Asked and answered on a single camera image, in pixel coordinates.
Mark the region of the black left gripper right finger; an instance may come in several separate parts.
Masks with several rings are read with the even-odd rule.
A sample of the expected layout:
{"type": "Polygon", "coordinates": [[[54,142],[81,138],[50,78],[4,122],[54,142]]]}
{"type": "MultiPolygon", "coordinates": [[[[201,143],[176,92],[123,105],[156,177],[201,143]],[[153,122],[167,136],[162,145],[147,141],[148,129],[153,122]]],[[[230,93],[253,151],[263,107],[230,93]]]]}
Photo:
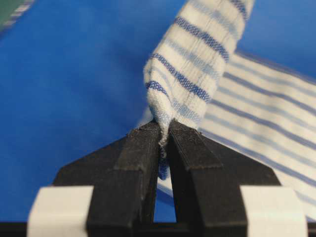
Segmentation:
{"type": "Polygon", "coordinates": [[[305,237],[308,225],[295,192],[268,166],[179,122],[169,129],[179,237],[305,237]]]}

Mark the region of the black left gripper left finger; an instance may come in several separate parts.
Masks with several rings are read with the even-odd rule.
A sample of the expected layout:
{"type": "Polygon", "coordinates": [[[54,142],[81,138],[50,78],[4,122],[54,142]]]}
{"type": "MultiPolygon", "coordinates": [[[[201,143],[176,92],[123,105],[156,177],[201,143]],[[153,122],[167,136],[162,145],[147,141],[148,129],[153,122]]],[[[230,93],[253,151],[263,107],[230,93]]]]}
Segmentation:
{"type": "Polygon", "coordinates": [[[29,237],[130,237],[157,181],[160,128],[149,122],[63,166],[39,190],[29,237]]]}

